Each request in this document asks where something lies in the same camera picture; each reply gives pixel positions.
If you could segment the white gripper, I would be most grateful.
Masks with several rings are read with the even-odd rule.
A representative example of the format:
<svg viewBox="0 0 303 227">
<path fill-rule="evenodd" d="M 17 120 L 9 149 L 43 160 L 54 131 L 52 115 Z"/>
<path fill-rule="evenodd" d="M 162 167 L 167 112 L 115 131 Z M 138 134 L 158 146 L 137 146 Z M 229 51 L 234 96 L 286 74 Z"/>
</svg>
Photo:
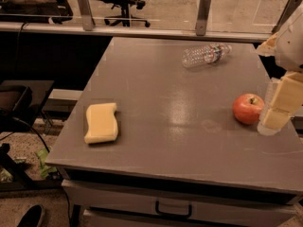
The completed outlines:
<svg viewBox="0 0 303 227">
<path fill-rule="evenodd" d="M 281 79 L 271 78 L 261 111 L 258 132 L 275 135 L 303 105 L 303 5 L 300 5 L 279 32 L 257 47 L 263 57 L 275 55 L 276 64 L 287 71 Z"/>
</svg>

